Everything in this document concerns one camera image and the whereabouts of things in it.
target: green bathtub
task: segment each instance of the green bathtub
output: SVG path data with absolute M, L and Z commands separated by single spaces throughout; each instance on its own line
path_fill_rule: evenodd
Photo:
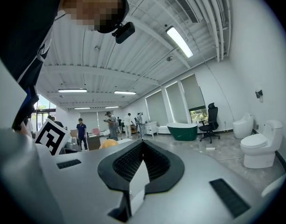
M 193 141 L 197 138 L 197 124 L 169 123 L 167 127 L 176 140 Z

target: toilet base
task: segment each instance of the toilet base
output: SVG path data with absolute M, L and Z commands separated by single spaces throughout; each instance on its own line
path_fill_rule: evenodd
M 247 168 L 268 168 L 273 166 L 275 153 L 250 156 L 244 155 L 244 166 Z

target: black pants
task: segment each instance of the black pants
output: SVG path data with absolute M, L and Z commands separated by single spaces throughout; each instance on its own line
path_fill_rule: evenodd
M 84 141 L 85 149 L 88 149 L 86 138 L 83 136 L 83 137 L 78 137 L 78 139 L 79 139 L 79 141 L 80 141 L 80 143 L 81 143 L 81 149 L 82 149 L 82 141 Z

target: black office chair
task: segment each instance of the black office chair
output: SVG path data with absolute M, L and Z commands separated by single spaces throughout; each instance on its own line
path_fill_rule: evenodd
M 208 124 L 205 125 L 204 120 L 202 120 L 201 122 L 203 123 L 203 126 L 199 127 L 201 131 L 206 132 L 204 136 L 200 139 L 200 142 L 202 141 L 202 139 L 209 137 L 210 144 L 211 144 L 212 143 L 211 137 L 218 137 L 218 139 L 221 138 L 221 136 L 215 135 L 213 133 L 213 130 L 216 130 L 218 128 L 218 123 L 216 121 L 217 111 L 218 111 L 218 108 L 214 106 L 214 103 L 211 103 L 208 105 Z

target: gray tile floor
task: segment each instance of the gray tile floor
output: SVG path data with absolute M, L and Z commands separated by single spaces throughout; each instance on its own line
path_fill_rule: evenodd
M 274 165 L 270 168 L 246 168 L 243 165 L 244 153 L 240 148 L 240 140 L 234 137 L 233 132 L 223 133 L 220 136 L 220 140 L 213 138 L 212 144 L 209 143 L 210 139 L 208 138 L 200 142 L 200 135 L 195 141 L 176 141 L 172 135 L 155 135 L 154 140 L 175 146 L 190 147 L 197 152 L 207 154 L 247 179 L 259 192 L 262 192 L 270 183 L 285 173 L 277 157 L 275 157 Z M 118 138 L 119 140 L 124 139 L 125 134 Z M 137 138 L 136 134 L 132 137 L 133 140 Z M 153 140 L 151 135 L 147 135 L 145 138 Z M 102 143 L 105 139 L 105 137 L 101 137 L 100 142 Z M 215 150 L 206 151 L 207 147 L 215 147 Z

